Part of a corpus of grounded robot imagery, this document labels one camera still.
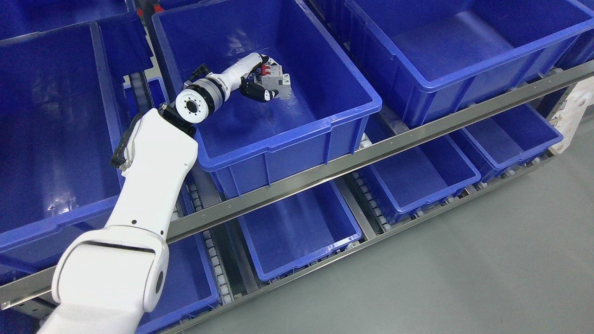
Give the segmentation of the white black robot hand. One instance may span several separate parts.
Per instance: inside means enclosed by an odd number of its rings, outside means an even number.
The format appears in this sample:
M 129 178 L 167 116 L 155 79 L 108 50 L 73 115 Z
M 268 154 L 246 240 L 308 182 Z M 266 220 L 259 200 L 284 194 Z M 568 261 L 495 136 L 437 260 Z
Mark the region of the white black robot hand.
M 263 85 L 248 80 L 251 74 L 261 69 L 262 65 L 277 65 L 277 63 L 267 55 L 253 52 L 229 66 L 222 73 L 210 73 L 208 77 L 222 89 L 224 102 L 229 99 L 233 91 L 239 90 L 244 97 L 259 103 L 267 103 L 278 98 L 279 91 L 265 88 Z

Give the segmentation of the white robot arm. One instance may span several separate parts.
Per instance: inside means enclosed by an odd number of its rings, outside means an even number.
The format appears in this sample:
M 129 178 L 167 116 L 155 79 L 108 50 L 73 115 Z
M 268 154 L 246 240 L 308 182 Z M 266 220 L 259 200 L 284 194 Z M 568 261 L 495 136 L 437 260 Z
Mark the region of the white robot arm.
M 58 306 L 41 334 L 133 334 L 155 309 L 171 214 L 197 159 L 194 125 L 231 91 L 202 65 L 173 104 L 136 114 L 111 160 L 125 178 L 116 205 L 104 228 L 83 233 L 62 254 L 52 278 Z

